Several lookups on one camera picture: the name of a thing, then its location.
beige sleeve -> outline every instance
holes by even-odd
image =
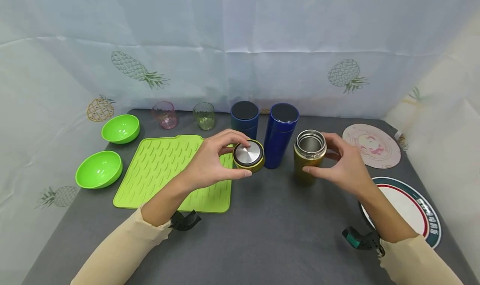
[[[397,285],[462,285],[460,279],[422,235],[397,243],[380,240],[383,267]]]
[[[102,241],[71,285],[123,285],[146,254],[168,238],[170,221],[152,226],[143,220],[140,209]]]

blue thermos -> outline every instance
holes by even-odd
[[[250,101],[235,103],[230,111],[230,121],[233,130],[237,130],[257,139],[258,107]]]
[[[263,166],[268,169],[276,169],[280,166],[299,116],[299,111],[291,104],[277,103],[272,106],[263,142],[265,151]]]

green silicone mat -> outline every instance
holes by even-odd
[[[120,188],[113,198],[119,208],[138,208],[147,202],[193,158],[203,139],[195,135],[145,138],[138,145]],[[232,168],[231,154],[220,157]],[[180,205],[180,211],[224,213],[230,207],[231,180],[195,190]]]

gold thermos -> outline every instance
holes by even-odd
[[[320,166],[326,151],[327,144],[322,133],[316,130],[300,132],[293,146],[294,175],[298,184],[311,186],[315,183],[316,178],[304,172],[302,168]]]
[[[247,139],[250,146],[237,144],[233,149],[233,162],[239,169],[248,169],[252,173],[259,171],[265,163],[263,146],[254,139]]]

drying mat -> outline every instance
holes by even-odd
[[[423,235],[430,247],[435,248],[442,238],[442,228],[430,203],[418,191],[402,181],[389,177],[376,177],[372,180],[414,231]],[[361,210],[363,216],[375,228],[363,206]]]
[[[195,135],[145,138],[139,144],[113,204],[119,208],[138,208],[147,202],[193,158],[203,139]],[[231,154],[220,157],[232,168]],[[180,211],[224,213],[230,207],[231,180],[195,190],[180,205]]]
[[[377,127],[354,124],[345,129],[343,139],[360,149],[366,165],[377,169],[389,169],[400,162],[397,142]]]

